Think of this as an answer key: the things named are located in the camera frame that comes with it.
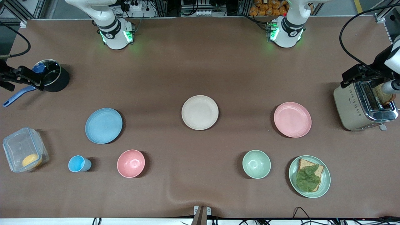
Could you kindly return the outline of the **pink plate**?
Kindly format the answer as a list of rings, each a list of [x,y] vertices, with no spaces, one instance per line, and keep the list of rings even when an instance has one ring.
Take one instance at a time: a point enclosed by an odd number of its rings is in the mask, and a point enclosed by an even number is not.
[[[274,124],[283,135],[300,138],[311,130],[312,118],[309,111],[301,104],[285,102],[276,108]]]

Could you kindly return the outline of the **blue plate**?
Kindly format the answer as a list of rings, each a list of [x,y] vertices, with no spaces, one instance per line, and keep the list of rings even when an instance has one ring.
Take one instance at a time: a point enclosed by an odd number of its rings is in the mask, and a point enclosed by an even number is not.
[[[85,124],[86,137],[95,144],[113,142],[122,132],[123,118],[113,108],[101,108],[91,114]]]

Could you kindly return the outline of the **brown toast slice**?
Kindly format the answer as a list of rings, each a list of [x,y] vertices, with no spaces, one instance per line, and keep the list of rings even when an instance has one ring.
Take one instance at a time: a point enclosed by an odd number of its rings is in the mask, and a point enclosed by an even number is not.
[[[376,86],[376,87],[374,87],[374,88],[373,88],[373,91],[374,91],[374,94],[376,95],[376,97],[379,99],[380,104],[381,104],[382,106],[386,106],[386,105],[388,105],[391,101],[394,101],[394,99],[396,98],[396,94],[393,94],[393,93],[389,93],[389,94],[384,93],[383,90],[382,90],[382,86],[383,86],[383,83],[380,84],[380,85],[378,85],[378,86]]]

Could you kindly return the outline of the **beige chrome toaster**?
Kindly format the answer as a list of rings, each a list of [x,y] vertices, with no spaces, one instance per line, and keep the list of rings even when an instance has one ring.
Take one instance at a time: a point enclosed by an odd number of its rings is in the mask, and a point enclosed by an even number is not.
[[[400,93],[398,88],[391,87],[391,81],[383,83],[384,93]],[[400,115],[395,101],[382,106],[374,94],[378,86],[374,81],[355,82],[346,88],[334,90],[334,101],[345,129],[363,131],[373,127],[386,130],[386,123],[396,120]]]

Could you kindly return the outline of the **clear plastic container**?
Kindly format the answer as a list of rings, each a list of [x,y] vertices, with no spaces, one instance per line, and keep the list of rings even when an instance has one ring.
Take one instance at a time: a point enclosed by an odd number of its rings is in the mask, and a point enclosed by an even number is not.
[[[10,170],[15,173],[28,172],[48,162],[49,155],[40,134],[30,127],[24,127],[3,140],[3,148]],[[42,163],[36,167],[23,167],[22,161],[31,154],[42,157]]]

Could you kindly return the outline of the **orange food piece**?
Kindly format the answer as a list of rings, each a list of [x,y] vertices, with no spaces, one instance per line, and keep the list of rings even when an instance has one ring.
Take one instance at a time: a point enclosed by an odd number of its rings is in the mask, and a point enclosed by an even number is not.
[[[41,163],[42,163],[42,157],[38,154],[28,155],[22,161],[23,167],[28,167],[28,166],[36,167]]]

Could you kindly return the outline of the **blue cup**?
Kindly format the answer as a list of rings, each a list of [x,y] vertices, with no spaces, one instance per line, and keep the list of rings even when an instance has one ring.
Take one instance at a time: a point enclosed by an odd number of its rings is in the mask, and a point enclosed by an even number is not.
[[[76,155],[68,162],[68,169],[73,172],[86,172],[91,168],[92,162],[83,156]]]

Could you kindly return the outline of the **brown bread slice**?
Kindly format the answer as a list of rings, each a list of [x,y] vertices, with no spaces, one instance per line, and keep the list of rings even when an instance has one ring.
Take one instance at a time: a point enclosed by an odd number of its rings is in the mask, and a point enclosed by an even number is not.
[[[305,166],[311,166],[311,165],[318,165],[318,164],[313,163],[313,162],[310,162],[310,161],[307,161],[307,160],[304,160],[304,159],[300,159],[300,160],[299,160],[299,167],[298,167],[298,170],[300,170],[301,168],[304,168]],[[325,167],[324,167],[323,165],[319,165],[319,169],[315,172],[315,174],[316,174],[317,176],[319,176],[321,179],[322,179],[322,172],[324,171],[324,169],[325,169]]]

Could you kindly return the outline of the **green plate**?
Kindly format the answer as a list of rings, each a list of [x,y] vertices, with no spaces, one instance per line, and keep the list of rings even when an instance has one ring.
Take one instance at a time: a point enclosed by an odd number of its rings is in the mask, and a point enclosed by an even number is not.
[[[322,172],[321,184],[319,185],[319,188],[316,192],[303,192],[296,185],[296,174],[297,174],[297,170],[299,167],[300,159],[304,159],[304,160],[310,161],[312,163],[323,165],[325,167],[324,171]],[[292,162],[290,163],[290,166],[289,166],[288,175],[289,175],[290,183],[291,183],[292,187],[294,188],[294,190],[306,198],[320,198],[321,196],[326,194],[326,192],[330,188],[330,184],[331,184],[330,172],[329,172],[327,166],[325,165],[325,163],[314,156],[303,155],[303,156],[299,156],[299,157],[295,158],[294,160],[292,160]]]

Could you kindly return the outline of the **bag of orange buns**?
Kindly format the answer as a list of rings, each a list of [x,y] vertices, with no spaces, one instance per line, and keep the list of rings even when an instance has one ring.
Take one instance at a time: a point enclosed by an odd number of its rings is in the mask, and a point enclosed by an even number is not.
[[[248,14],[250,17],[285,16],[289,7],[286,0],[253,0]]]

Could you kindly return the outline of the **green lettuce leaf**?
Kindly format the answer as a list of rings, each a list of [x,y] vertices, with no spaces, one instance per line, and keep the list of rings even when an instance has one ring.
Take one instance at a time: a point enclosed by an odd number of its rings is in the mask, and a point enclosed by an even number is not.
[[[315,174],[319,165],[305,166],[296,174],[296,185],[304,192],[314,192],[321,182],[321,178]]]

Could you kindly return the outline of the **pink bowl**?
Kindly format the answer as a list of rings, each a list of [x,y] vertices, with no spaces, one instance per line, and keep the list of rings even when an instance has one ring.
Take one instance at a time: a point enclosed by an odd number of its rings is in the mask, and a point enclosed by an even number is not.
[[[144,170],[144,155],[138,150],[127,150],[119,156],[116,167],[124,178],[135,178]]]

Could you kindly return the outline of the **green bowl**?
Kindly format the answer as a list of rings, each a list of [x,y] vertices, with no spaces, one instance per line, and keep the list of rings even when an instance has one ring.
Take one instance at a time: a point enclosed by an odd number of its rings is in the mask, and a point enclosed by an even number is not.
[[[269,156],[261,150],[251,150],[242,159],[242,168],[250,178],[265,178],[269,175],[271,167]]]

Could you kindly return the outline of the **white power strip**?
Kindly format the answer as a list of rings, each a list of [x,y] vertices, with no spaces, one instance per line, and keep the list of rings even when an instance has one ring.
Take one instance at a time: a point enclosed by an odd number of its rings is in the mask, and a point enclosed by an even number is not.
[[[122,0],[121,8],[124,12],[139,12],[142,11],[144,5],[142,0]]]

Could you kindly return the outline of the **brown table mat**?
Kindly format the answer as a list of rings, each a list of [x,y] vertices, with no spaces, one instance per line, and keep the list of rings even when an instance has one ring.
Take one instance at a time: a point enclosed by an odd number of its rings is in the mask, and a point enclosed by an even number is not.
[[[336,111],[333,91],[355,64],[338,41],[346,21],[312,17],[295,47],[282,49],[243,17],[148,19],[123,50],[104,45],[89,20],[29,21],[20,33],[32,48],[8,64],[54,59],[71,80],[63,91],[33,91],[7,108],[13,93],[0,89],[0,218],[178,217],[197,205],[223,218],[289,218],[296,207],[314,218],[400,217],[400,118],[387,131],[349,132]],[[218,105],[209,129],[182,120],[183,104],[196,95]],[[276,128],[274,112],[285,102],[309,111],[305,136]],[[123,119],[107,144],[85,134],[101,108]],[[15,173],[3,140],[24,127],[40,134],[49,160]],[[124,178],[117,160],[131,149],[144,155],[145,167]],[[244,155],[255,149],[271,160],[265,178],[243,170]],[[68,169],[76,155],[92,162],[88,171]],[[290,163],[303,155],[330,172],[319,198],[290,183]]]

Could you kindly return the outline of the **beige plate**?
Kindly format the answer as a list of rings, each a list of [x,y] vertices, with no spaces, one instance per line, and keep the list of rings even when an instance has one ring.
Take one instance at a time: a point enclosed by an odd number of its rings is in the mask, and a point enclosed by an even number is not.
[[[204,95],[189,98],[181,109],[184,123],[194,130],[211,128],[219,117],[219,108],[216,102]]]

